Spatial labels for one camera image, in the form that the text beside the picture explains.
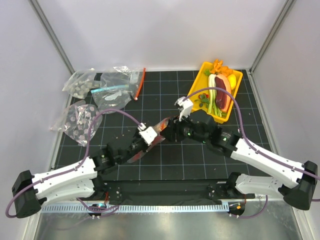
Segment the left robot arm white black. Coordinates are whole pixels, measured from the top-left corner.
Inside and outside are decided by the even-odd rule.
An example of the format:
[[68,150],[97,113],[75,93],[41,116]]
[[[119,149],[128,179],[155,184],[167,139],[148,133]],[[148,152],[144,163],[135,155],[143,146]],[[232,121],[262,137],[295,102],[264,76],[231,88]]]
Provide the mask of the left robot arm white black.
[[103,176],[119,165],[142,158],[154,146],[140,135],[121,137],[84,159],[53,171],[32,174],[22,171],[12,186],[14,218],[38,213],[42,207],[67,199],[101,200],[107,192]]

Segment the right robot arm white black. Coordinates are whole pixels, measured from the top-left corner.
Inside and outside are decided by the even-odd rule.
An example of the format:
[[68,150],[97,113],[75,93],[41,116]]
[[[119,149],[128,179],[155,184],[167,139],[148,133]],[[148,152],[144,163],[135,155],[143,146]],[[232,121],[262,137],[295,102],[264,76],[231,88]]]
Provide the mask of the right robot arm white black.
[[290,206],[307,211],[317,185],[318,166],[289,160],[248,140],[243,134],[217,125],[203,110],[188,117],[168,117],[160,123],[160,135],[169,142],[185,139],[203,143],[214,154],[249,164],[268,176],[231,173],[225,192],[230,198],[261,194],[282,198]]

